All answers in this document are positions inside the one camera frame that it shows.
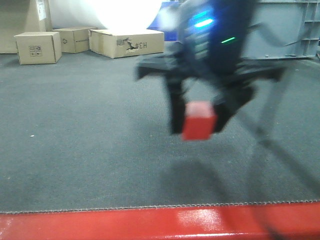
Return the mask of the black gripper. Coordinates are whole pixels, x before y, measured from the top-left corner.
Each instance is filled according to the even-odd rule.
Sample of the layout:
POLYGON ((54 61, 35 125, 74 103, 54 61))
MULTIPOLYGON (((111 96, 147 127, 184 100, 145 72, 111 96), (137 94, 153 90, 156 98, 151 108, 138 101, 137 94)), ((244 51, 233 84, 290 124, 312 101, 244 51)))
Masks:
POLYGON ((253 99, 253 81, 282 79, 284 65, 242 57, 256 9, 255 0, 187 0, 177 10, 178 41, 171 52, 138 62, 137 80, 165 77, 172 135, 181 134, 185 123, 184 80, 204 80, 220 93, 212 102, 217 116, 212 133, 216 134, 253 99))

